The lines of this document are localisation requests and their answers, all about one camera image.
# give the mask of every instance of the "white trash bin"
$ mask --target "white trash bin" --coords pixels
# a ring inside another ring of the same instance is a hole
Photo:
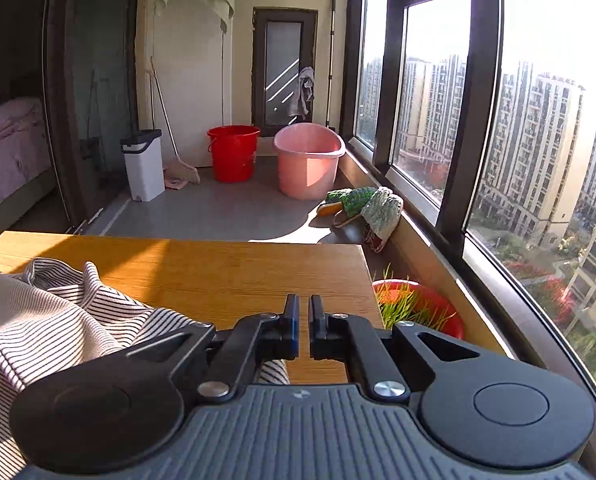
[[[161,130],[140,130],[120,140],[131,198],[137,202],[148,202],[165,190],[161,136]]]

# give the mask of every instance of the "black robotic base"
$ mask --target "black robotic base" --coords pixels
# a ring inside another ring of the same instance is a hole
[[[309,301],[311,357],[351,384],[255,384],[298,355],[299,300],[230,331],[194,323],[46,377],[10,412],[21,479],[588,479],[594,412],[549,371],[409,322]]]

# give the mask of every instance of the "bed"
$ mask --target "bed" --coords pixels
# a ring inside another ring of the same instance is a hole
[[[56,187],[37,98],[0,105],[0,233]]]

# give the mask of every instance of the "window frame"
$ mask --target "window frame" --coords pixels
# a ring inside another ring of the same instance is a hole
[[[504,0],[472,0],[470,45],[456,144],[440,207],[428,194],[393,165],[398,99],[403,66],[405,8],[430,0],[387,0],[385,52],[376,128],[375,148],[369,150],[357,137],[355,105],[362,56],[364,0],[348,0],[345,81],[340,134],[349,151],[366,163],[382,186],[395,189],[405,209],[431,243],[464,279],[466,285],[495,321],[519,358],[559,373],[587,390],[594,399],[596,384],[579,356],[556,329],[540,305],[524,290],[495,256],[467,231],[490,145],[502,78]],[[481,103],[489,106],[478,106]],[[596,423],[581,463],[596,475]]]
[[[284,128],[283,125],[269,125],[266,117],[265,79],[267,78],[267,23],[300,23],[300,62],[298,71],[311,66],[315,68],[316,33],[318,11],[312,9],[285,9],[279,7],[254,7],[252,22],[253,60],[251,75],[251,124],[260,128],[261,137],[273,137]],[[313,103],[304,119],[298,117],[297,123],[310,123],[313,116]]]

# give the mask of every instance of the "wooden table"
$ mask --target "wooden table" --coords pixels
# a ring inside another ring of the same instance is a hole
[[[92,261],[107,285],[151,306],[165,306],[219,330],[243,316],[278,312],[300,295],[300,355],[288,362],[294,383],[346,382],[344,366],[309,359],[307,300],[327,312],[367,317],[382,326],[362,248],[344,244],[203,242],[44,233],[0,235],[0,271],[20,272],[36,256],[75,269]]]

